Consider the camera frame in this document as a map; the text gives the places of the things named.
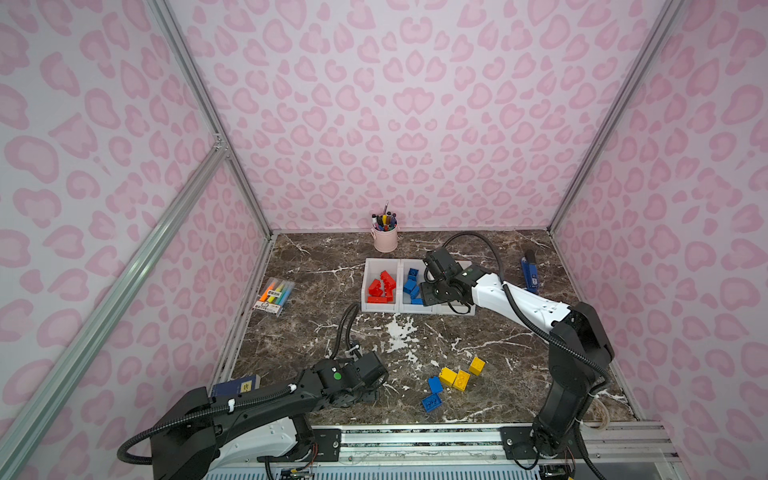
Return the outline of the red long lego brick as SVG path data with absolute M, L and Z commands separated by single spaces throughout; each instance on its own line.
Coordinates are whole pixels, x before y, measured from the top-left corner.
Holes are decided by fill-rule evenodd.
M 395 279 L 387 272 L 382 271 L 380 274 L 380 280 L 386 290 L 391 290 L 396 287 Z

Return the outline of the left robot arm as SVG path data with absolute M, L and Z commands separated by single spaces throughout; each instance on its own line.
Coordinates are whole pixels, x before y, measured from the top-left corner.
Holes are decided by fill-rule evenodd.
M 204 387 L 191 390 L 154 426 L 125 440 L 117 459 L 151 467 L 155 479 L 202 479 L 225 446 L 284 419 L 296 429 L 296 444 L 265 456 L 302 458 L 313 448 L 307 414 L 373 402 L 388 379 L 378 354 L 363 354 L 351 340 L 360 309 L 354 302 L 344 310 L 331 354 L 294 379 L 230 396 L 211 396 Z

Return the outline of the blue lego brick front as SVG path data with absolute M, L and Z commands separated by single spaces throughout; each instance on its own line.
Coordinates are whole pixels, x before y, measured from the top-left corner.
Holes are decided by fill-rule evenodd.
M 411 278 L 409 278 L 405 284 L 403 285 L 403 291 L 405 293 L 411 294 L 413 289 L 417 287 L 417 282 Z

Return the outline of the yellow lego pair front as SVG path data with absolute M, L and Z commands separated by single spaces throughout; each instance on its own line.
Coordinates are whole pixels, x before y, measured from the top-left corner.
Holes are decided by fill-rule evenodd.
M 471 375 L 464 371 L 454 371 L 449 368 L 443 368 L 439 375 L 438 380 L 445 387 L 452 387 L 458 391 L 464 392 L 467 389 Z

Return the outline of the blue small lego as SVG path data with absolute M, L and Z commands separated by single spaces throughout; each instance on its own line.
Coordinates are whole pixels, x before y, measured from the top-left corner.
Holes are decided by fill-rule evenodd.
M 443 385 L 437 376 L 428 379 L 428 386 L 433 395 L 440 394 L 443 391 Z

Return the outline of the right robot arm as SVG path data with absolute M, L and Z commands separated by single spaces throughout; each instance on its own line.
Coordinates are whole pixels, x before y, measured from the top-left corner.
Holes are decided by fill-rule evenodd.
M 497 270 L 471 264 L 463 267 L 448 246 L 461 237 L 485 243 Z M 426 253 L 425 281 L 420 290 L 426 306 L 460 303 L 493 311 L 529 329 L 548 345 L 551 377 L 546 399 L 523 443 L 542 458 L 569 448 L 569 441 L 587 465 L 593 464 L 581 426 L 598 394 L 612 384 L 609 367 L 615 358 L 605 328 L 594 307 L 547 300 L 505 279 L 501 255 L 485 236 L 471 231 L 449 237 Z

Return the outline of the red lego brick cluster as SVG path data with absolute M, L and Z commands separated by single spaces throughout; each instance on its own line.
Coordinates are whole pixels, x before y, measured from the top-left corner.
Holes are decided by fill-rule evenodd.
M 386 290 L 381 280 L 376 279 L 368 287 L 366 301 L 370 304 L 393 304 L 394 289 Z

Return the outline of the yellow lego pair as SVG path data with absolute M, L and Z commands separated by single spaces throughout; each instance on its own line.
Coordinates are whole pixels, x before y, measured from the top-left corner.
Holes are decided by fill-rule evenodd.
M 438 380 L 445 387 L 452 387 L 458 391 L 464 392 L 467 389 L 471 375 L 464 371 L 454 371 L 449 368 L 443 368 L 439 375 Z
M 474 357 L 469 366 L 471 375 L 480 376 L 485 368 L 486 362 L 479 357 Z

